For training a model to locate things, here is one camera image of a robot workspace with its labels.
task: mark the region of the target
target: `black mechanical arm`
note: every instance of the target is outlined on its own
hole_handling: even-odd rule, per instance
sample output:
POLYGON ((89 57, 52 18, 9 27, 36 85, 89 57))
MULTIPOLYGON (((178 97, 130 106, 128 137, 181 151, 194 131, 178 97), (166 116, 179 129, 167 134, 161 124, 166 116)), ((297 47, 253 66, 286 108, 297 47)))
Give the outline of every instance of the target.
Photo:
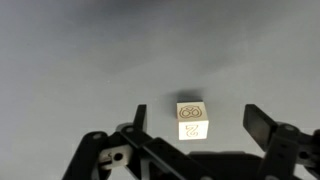
POLYGON ((296 164, 320 179, 320 130, 304 134, 247 105, 243 126, 265 151, 264 157, 240 152, 185 155, 144 131, 146 110, 146 105, 139 105, 134 122, 118 126, 111 136, 86 134, 63 180, 105 180, 119 166, 143 180, 299 180, 293 175, 296 164))

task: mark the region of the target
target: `wooden cube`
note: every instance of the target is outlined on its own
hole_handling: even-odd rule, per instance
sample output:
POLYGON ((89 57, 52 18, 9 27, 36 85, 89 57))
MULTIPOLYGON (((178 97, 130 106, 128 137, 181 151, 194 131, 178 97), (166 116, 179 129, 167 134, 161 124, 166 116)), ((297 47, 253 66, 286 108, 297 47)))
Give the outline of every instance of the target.
POLYGON ((207 139, 209 120, 203 102, 177 103, 179 140, 207 139))

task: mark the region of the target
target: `hole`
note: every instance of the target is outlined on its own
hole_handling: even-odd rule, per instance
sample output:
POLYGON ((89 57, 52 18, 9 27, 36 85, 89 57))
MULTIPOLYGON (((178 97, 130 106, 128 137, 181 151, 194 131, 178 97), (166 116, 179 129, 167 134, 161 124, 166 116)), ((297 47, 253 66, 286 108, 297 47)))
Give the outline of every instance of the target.
POLYGON ((123 155, 121 153, 117 153, 116 155, 114 155, 114 160, 115 161, 120 161, 123 158, 123 155))
POLYGON ((285 144, 281 144, 281 147, 285 149, 285 148, 287 148, 288 146, 285 145, 285 144))
POLYGON ((307 152, 300 152, 299 157, 301 159, 308 159, 309 158, 309 154, 307 152))
POLYGON ((284 155, 281 154, 281 153, 279 153, 279 154, 278 154, 278 157, 281 158, 281 159, 283 159, 283 158, 284 158, 284 155))

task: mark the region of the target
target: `table surface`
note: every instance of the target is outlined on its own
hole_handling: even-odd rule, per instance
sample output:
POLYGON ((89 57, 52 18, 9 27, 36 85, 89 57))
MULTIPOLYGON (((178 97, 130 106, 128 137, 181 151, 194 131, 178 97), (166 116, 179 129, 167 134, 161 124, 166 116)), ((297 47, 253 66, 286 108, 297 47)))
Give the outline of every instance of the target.
MULTIPOLYGON (((1 0, 0 179, 61 179, 82 136, 131 122, 187 153, 263 155, 245 104, 320 127, 320 1, 1 0), (206 140, 179 141, 176 102, 204 100, 206 140)), ((296 174, 313 179, 298 166, 296 174)), ((132 179, 123 168, 110 179, 132 179)))

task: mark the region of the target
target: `printed symbol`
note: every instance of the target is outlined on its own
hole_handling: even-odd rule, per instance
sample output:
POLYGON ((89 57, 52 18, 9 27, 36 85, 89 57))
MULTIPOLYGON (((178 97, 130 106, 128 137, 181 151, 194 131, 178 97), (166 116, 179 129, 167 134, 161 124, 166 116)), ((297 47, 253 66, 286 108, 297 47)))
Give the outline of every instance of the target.
POLYGON ((195 132, 198 129, 198 125, 187 125, 187 136, 188 137, 196 137, 198 136, 198 132, 195 132))
POLYGON ((179 115, 182 118, 191 118, 191 117, 198 118, 198 117, 201 117, 202 111, 199 106, 189 105, 189 106, 182 107, 179 112, 179 115))

